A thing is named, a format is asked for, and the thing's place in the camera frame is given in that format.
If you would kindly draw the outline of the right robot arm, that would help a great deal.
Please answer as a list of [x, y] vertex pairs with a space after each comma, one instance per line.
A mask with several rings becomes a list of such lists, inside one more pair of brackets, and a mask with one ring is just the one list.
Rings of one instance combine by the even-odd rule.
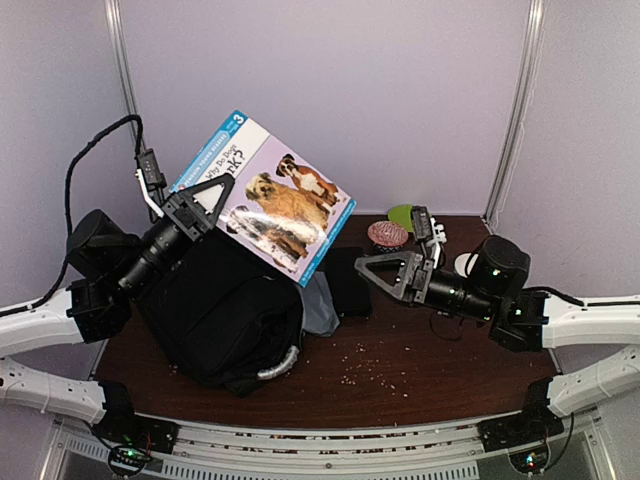
[[506, 238], [491, 235], [451, 271], [438, 265], [439, 244], [355, 262], [356, 271], [406, 304], [424, 305], [489, 327], [490, 338], [512, 352], [571, 345], [618, 345], [620, 351], [573, 373], [530, 386], [528, 407], [513, 419], [519, 440], [535, 440], [551, 414], [577, 410], [639, 386], [639, 298], [578, 298], [526, 284], [531, 258]]

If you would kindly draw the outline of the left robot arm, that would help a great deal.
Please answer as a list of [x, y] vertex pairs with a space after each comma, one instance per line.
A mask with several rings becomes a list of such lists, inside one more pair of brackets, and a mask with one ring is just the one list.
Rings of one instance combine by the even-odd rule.
[[1, 313], [1, 399], [6, 403], [104, 424], [123, 444], [144, 433], [126, 387], [78, 381], [26, 367], [14, 355], [41, 347], [90, 344], [118, 335], [131, 303], [159, 283], [216, 227], [235, 180], [229, 174], [172, 193], [143, 237], [124, 233], [100, 210], [87, 214], [67, 243], [65, 266], [82, 274], [39, 300]]

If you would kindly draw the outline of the purple dog reader book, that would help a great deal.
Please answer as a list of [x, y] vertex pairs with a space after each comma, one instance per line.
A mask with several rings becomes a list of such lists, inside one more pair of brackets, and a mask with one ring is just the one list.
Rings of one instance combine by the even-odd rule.
[[239, 110], [172, 185], [234, 179], [217, 226], [301, 287], [307, 286], [356, 207], [334, 181]]

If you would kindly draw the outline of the black student backpack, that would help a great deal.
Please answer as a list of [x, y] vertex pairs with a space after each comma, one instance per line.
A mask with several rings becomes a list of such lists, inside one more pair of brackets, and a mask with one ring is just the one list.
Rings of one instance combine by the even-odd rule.
[[171, 364], [246, 397], [298, 360], [296, 284], [220, 232], [189, 249], [136, 307]]

